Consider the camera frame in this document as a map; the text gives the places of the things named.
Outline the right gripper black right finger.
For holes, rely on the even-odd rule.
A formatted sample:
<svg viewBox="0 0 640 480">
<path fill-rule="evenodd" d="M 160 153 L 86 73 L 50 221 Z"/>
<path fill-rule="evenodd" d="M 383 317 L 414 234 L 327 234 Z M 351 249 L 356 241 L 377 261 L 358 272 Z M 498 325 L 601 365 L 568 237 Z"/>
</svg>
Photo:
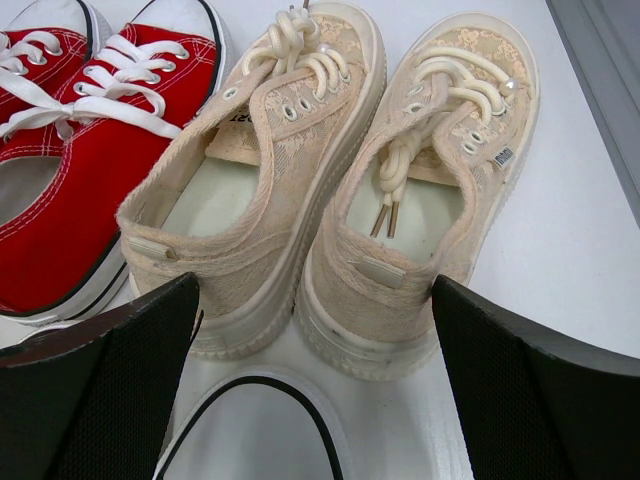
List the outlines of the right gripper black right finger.
<svg viewBox="0 0 640 480">
<path fill-rule="evenodd" d="M 636 479 L 639 361 L 440 275 L 432 309 L 477 479 Z"/>
</svg>

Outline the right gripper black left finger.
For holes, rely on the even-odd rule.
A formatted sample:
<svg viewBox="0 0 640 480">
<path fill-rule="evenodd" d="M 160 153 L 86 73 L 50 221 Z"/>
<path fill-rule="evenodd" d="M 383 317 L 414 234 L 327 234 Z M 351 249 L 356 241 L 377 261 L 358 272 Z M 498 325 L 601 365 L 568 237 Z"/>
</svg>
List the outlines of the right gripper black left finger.
<svg viewBox="0 0 640 480">
<path fill-rule="evenodd" d="M 2 478 L 152 478 L 198 304 L 187 273 L 2 349 Z"/>
</svg>

